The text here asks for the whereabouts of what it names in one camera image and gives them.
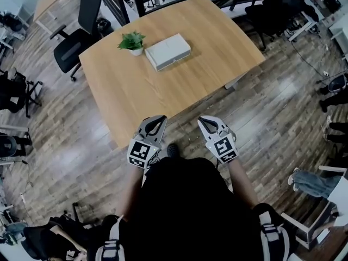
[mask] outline hand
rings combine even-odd
[[[319,234],[322,232],[322,229],[319,227],[317,228],[312,235],[312,239],[314,240],[317,236],[319,236]]]

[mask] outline black office chair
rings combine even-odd
[[[62,25],[49,37],[52,39],[59,34],[65,38],[54,49],[54,57],[64,73],[75,67],[70,75],[72,81],[76,80],[74,74],[81,67],[79,55],[101,38],[96,23],[101,1],[81,0],[78,23],[83,29],[77,29],[68,35],[64,32],[66,25]]]
[[[0,70],[2,75],[0,76],[0,110],[9,109],[12,113],[17,113],[24,106],[26,107],[26,117],[30,118],[29,105],[34,103],[41,106],[41,103],[32,98],[32,94],[35,93],[38,85],[43,85],[41,81],[34,83],[33,81],[27,81],[27,78],[17,72],[15,68],[14,78],[9,80],[8,71]],[[17,97],[17,103],[11,101],[12,97]]]
[[[315,17],[316,13],[312,12],[313,7],[308,6],[304,1],[263,0],[262,5],[246,7],[247,20],[253,25],[254,29],[248,30],[245,33],[257,32],[263,45],[260,50],[264,51],[266,44],[263,34],[271,37],[271,41],[273,41],[274,35],[280,36],[291,25],[294,16],[303,10],[309,13],[311,17]]]

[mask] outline cable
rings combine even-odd
[[[348,71],[348,69],[346,69],[346,70],[344,70],[344,71],[341,71],[341,72],[339,72],[339,73],[336,73],[334,76],[329,76],[328,78],[325,78],[325,79],[322,79],[322,80],[318,80],[316,83],[322,83],[323,81],[326,81],[326,80],[328,80],[328,79],[330,79],[330,78],[332,78],[332,77],[341,75],[341,73],[346,72],[346,71]]]
[[[26,183],[26,190],[23,194],[26,194],[27,193],[27,186],[28,184],[30,184],[30,186],[33,188],[34,187],[34,184],[33,182],[30,181],[30,165],[29,163],[27,163],[25,160],[22,160],[22,163],[28,165],[28,180],[27,180],[27,183]]]
[[[34,223],[32,217],[29,215],[29,212],[28,212],[28,210],[27,210],[27,208],[26,208],[26,205],[25,205],[24,203],[23,203],[23,207],[24,207],[24,210],[26,210],[28,217],[29,217],[30,220],[32,221],[32,224],[35,225],[35,223]]]
[[[302,55],[298,52],[298,50],[297,50],[296,47],[294,46],[293,42],[291,42],[291,45],[293,46],[294,50],[298,53],[298,55],[301,57],[301,59],[302,59],[303,61],[305,61],[309,66],[311,66],[311,67],[316,71],[316,73],[317,73],[318,75],[320,75],[321,77],[323,77],[323,75],[322,75],[320,72],[318,72],[317,69],[316,69],[315,67],[313,67],[309,62],[307,62],[307,61],[305,60],[304,57],[302,57]]]

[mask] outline wooden table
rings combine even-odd
[[[180,33],[191,55],[157,72],[145,54],[119,50],[122,33],[152,46]],[[140,122],[180,113],[265,60],[245,33],[210,0],[188,0],[141,17],[80,55],[96,103],[119,147]]]
[[[47,12],[51,18],[56,19],[56,17],[49,11],[49,8],[57,1],[58,0],[39,0],[34,13],[33,21],[36,22],[49,35],[51,35],[52,32],[45,25],[43,25],[39,19],[44,15],[45,12]]]

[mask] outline table leg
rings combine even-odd
[[[313,22],[310,26],[308,26],[307,28],[306,28],[306,32],[308,31],[308,30],[310,30],[314,25],[316,25],[317,24],[317,22]]]
[[[53,32],[49,30],[45,25],[43,25],[41,21],[36,20],[36,24],[39,25],[43,30],[45,30],[48,35],[52,35]]]
[[[48,10],[47,13],[53,20],[57,19],[57,17],[55,15],[53,15],[53,13],[50,10]]]
[[[243,75],[245,75],[245,74],[246,74],[246,72],[243,73],[243,74],[241,74],[239,77],[235,78],[234,80],[232,80],[232,81],[228,82],[227,84],[225,84],[225,89],[231,88],[231,87],[232,87],[234,84],[236,84],[237,81],[240,80],[240,79],[243,77]]]
[[[10,46],[8,43],[6,43],[5,41],[3,40],[0,40],[0,44],[3,44],[4,46],[8,47],[9,49],[11,49],[13,51],[13,47]]]
[[[19,132],[29,132],[29,128],[26,127],[16,127],[11,125],[0,125],[0,129],[14,129]]]
[[[311,25],[312,25],[311,21],[308,21],[305,25],[303,25],[300,29],[298,29],[295,34],[293,34],[289,38],[289,41],[293,41],[298,35],[300,35],[303,31],[305,31],[307,29],[307,27],[309,27]]]

